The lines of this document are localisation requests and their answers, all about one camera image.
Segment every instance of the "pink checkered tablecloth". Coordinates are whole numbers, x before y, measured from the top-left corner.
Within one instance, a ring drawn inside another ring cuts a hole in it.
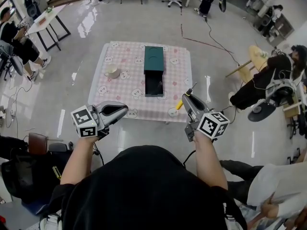
[[[164,50],[163,97],[145,97],[145,46],[160,46]],[[105,76],[106,67],[115,64],[120,76]],[[89,104],[118,101],[129,107],[125,117],[158,121],[186,122],[184,107],[178,104],[191,87],[190,54],[185,48],[151,43],[111,41],[105,45],[93,79]]]

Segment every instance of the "white shirt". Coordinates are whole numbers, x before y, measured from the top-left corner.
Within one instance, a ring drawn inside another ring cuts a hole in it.
[[[276,20],[281,16],[282,12],[279,9],[273,10],[272,21],[276,22]]]
[[[307,205],[307,161],[290,165],[265,165],[252,181],[247,204],[260,206],[273,193],[278,217],[299,213]]]

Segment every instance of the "yellow screwdriver handle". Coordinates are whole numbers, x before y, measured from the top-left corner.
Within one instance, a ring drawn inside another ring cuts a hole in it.
[[[182,102],[182,100],[180,100],[179,103],[176,106],[176,109],[179,110],[182,107],[182,105],[183,105],[183,102]]]

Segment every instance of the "white shoe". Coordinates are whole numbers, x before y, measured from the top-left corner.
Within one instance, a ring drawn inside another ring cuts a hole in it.
[[[47,59],[43,59],[43,64],[41,65],[42,69],[46,69],[51,61],[51,56],[49,56]]]
[[[37,76],[38,76],[39,70],[33,71],[32,76],[30,76],[30,79],[32,82],[35,82]]]
[[[99,4],[108,4],[109,2],[108,2],[108,1],[103,1],[103,0],[102,0],[102,1],[98,1],[98,3],[99,3]]]
[[[229,106],[233,106],[233,104],[232,104],[231,101],[230,101],[230,98],[233,97],[235,94],[236,94],[235,92],[230,92],[230,93],[228,94]]]

